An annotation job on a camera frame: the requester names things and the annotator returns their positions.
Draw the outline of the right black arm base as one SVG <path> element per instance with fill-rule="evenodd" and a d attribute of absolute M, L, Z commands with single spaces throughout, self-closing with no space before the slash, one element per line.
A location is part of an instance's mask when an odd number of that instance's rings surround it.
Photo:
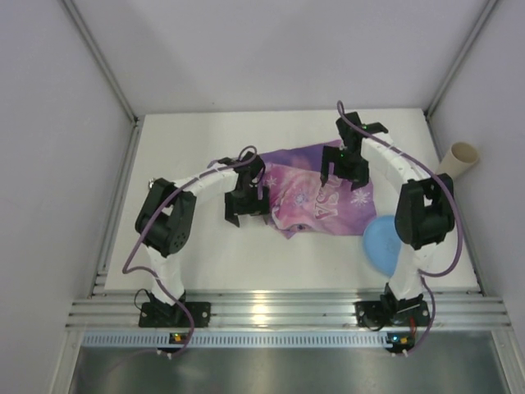
<path fill-rule="evenodd" d="M 383 328 L 427 327 L 430 312 L 424 300 L 388 305 L 379 300 L 365 300 L 354 304 L 358 326 L 379 331 Z"/>

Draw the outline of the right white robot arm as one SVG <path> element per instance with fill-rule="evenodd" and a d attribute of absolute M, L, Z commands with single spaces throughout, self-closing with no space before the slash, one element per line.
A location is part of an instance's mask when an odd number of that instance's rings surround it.
<path fill-rule="evenodd" d="M 422 295 L 422 277 L 434 275 L 429 268 L 439 244 L 454 230 L 454 183 L 398 149 L 381 123 L 365 125 L 350 112 L 337 119 L 336 127 L 341 144 L 324 147 L 321 184 L 338 177 L 359 191 L 370 183 L 370 170 L 375 168 L 395 189 L 394 224 L 401 247 L 384 294 L 396 302 L 414 301 Z"/>

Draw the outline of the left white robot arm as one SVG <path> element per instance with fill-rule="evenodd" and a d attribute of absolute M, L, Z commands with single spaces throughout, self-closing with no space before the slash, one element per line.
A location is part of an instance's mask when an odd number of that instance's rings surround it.
<path fill-rule="evenodd" d="M 153 300 L 171 308 L 183 303 L 185 288 L 181 279 L 180 251 L 189 240 L 196 208 L 208 201 L 224 198 L 224 218 L 240 226 L 240 217 L 270 213 L 269 188 L 263 184 L 264 161 L 249 150 L 238 158 L 222 158 L 207 169 L 178 181 L 158 178 L 135 220 L 139 239 L 125 262 L 123 273 L 131 267 L 139 247 L 145 247 L 150 265 L 142 269 L 153 277 Z"/>

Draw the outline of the beige cup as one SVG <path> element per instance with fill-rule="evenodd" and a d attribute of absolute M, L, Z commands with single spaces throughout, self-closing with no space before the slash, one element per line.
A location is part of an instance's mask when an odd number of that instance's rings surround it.
<path fill-rule="evenodd" d="M 447 174 L 453 180 L 458 179 L 479 160 L 478 150 L 466 142 L 457 142 L 450 146 L 439 163 L 436 174 Z"/>

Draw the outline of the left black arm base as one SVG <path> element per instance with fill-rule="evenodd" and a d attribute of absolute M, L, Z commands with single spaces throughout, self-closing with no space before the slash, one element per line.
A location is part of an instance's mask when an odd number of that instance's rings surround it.
<path fill-rule="evenodd" d="M 211 318 L 209 302 L 185 302 L 185 307 L 194 320 L 196 328 L 206 328 Z M 177 305 L 145 302 L 139 316 L 140 328 L 190 328 L 187 313 Z"/>

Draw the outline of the purple Elsa placemat cloth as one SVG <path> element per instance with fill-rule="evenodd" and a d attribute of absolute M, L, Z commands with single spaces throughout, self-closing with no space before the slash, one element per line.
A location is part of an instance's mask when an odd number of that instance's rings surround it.
<path fill-rule="evenodd" d="M 269 189 L 270 213 L 265 223 L 290 239 L 300 232 L 361 236 L 377 216 L 373 185 L 353 190 L 352 183 L 330 174 L 321 183 L 322 150 L 340 140 L 261 153 L 262 178 Z"/>

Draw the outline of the blue plastic plate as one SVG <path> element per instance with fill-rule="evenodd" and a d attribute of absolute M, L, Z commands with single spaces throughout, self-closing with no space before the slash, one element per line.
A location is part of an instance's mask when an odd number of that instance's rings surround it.
<path fill-rule="evenodd" d="M 363 233 L 363 249 L 374 269 L 386 277 L 394 275 L 401 251 L 394 216 L 377 217 L 367 225 Z"/>

